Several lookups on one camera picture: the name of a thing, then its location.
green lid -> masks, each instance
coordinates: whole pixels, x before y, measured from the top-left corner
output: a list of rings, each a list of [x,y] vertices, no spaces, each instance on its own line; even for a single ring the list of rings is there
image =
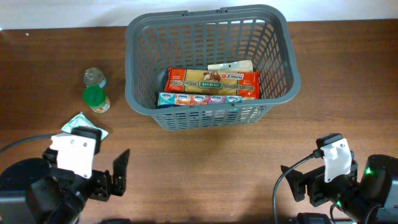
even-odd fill
[[[83,100],[91,107],[100,106],[105,102],[105,99],[106,95],[98,85],[89,86],[83,92]]]

brown tabletop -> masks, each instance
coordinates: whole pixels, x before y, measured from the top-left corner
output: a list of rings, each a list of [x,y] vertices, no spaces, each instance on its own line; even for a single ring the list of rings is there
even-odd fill
[[[310,154],[316,138],[341,133],[355,152],[359,177],[371,154],[398,157],[398,20],[291,22],[302,85],[290,102],[253,125],[165,131],[124,99],[125,27],[3,30],[0,32],[0,146],[56,133],[83,112],[109,131],[94,168],[130,148],[127,190],[106,203],[89,200],[82,222],[131,218],[156,222],[265,220],[280,165]],[[83,72],[99,67],[108,78],[111,109],[96,114],[81,98]],[[1,154],[0,170],[40,157],[50,141]],[[298,170],[323,164],[313,159]],[[280,216],[328,213],[296,203],[284,180]],[[335,210],[336,217],[345,217]]]

red spaghetti package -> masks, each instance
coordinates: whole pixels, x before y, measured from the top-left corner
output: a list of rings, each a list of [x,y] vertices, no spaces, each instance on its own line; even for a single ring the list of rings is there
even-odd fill
[[[169,68],[166,92],[259,98],[259,72],[223,72]]]

white packet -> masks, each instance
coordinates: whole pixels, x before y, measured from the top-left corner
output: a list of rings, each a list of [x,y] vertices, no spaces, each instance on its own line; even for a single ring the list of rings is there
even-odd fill
[[[72,129],[75,127],[87,127],[87,128],[96,128],[101,130],[102,135],[101,135],[101,140],[104,139],[109,133],[105,131],[104,129],[97,128],[93,123],[91,123],[84,115],[83,112],[80,112],[80,114],[76,115],[74,118],[72,118],[68,123],[66,123],[61,130],[65,131],[66,133],[71,133]]]
[[[216,65],[207,65],[207,70],[232,71],[232,72],[253,72],[253,63],[251,60],[243,60],[232,63],[221,63]]]

laundry basket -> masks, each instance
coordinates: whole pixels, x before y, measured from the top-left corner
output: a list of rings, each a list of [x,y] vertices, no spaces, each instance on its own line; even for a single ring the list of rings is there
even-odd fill
[[[251,60],[260,71],[260,98],[241,103],[156,108],[167,69]],[[164,129],[254,123],[300,89],[285,17],[265,5],[200,12],[163,12],[135,18],[126,31],[126,100]]]

